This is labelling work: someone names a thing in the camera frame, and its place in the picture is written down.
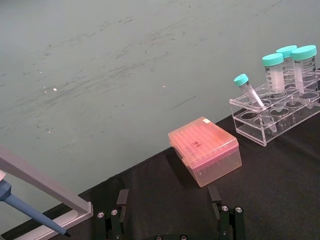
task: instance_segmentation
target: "pipette tip box lid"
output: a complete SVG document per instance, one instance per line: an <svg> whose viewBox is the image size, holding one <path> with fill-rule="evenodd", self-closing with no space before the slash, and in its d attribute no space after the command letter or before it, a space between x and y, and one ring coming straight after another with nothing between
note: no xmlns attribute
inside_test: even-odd
<svg viewBox="0 0 320 240"><path fill-rule="evenodd" d="M237 139L205 117L170 132L168 136L200 187L242 165Z"/></svg>

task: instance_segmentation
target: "table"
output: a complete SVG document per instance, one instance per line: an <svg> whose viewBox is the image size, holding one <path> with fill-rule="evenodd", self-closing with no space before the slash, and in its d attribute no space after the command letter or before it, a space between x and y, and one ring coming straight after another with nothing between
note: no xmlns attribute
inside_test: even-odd
<svg viewBox="0 0 320 240"><path fill-rule="evenodd" d="M236 136L242 167L217 179L224 204L242 206L247 239L320 239L320 114L262 147L235 131L231 116L217 123ZM142 240L157 234L193 233L214 236L207 188L199 188L173 148L81 194L94 210L111 210L118 190L130 189L127 233ZM59 205L46 214L56 217ZM3 237L13 239L32 227L18 226ZM92 240L94 218L69 230L70 240ZM56 236L53 240L65 240Z"/></svg>

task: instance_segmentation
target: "black cloth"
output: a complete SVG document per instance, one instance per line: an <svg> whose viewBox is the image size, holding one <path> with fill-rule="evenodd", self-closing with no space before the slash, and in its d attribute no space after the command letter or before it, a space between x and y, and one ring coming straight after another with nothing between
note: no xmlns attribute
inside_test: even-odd
<svg viewBox="0 0 320 240"><path fill-rule="evenodd" d="M320 239L320 114L266 147L237 134L231 117L218 125L237 137L242 166L211 185L217 187L224 204L244 208L247 239ZM197 186L173 148L81 196L93 203L95 212L109 211L123 187L130 189L126 232L130 237L142 240L157 234L217 234L207 188ZM62 209L55 207L47 215L54 217ZM3 236L10 240L34 226L29 221ZM70 229L70 239L93 240L94 231L94 218L91 218ZM58 235L52 239L66 238Z"/></svg>

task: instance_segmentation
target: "gray pipette stand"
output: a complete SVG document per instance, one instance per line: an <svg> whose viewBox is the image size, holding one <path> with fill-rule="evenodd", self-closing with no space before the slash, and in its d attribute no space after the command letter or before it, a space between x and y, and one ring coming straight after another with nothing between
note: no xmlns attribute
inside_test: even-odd
<svg viewBox="0 0 320 240"><path fill-rule="evenodd" d="M0 169L35 186L70 207L71 211L53 220L65 229L72 228L91 218L94 214L91 202L83 200L76 194L60 186L53 179L39 172L21 157L13 154L2 145L0 145ZM57 232L42 225L15 240L48 240L57 234Z"/></svg>

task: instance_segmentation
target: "pink pipette tip box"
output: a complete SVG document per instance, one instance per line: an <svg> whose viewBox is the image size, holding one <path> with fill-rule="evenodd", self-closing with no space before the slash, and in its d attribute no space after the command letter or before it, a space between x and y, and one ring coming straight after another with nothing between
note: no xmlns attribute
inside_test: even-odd
<svg viewBox="0 0 320 240"><path fill-rule="evenodd" d="M205 117L170 132L168 136L200 187L242 165L237 139Z"/></svg>

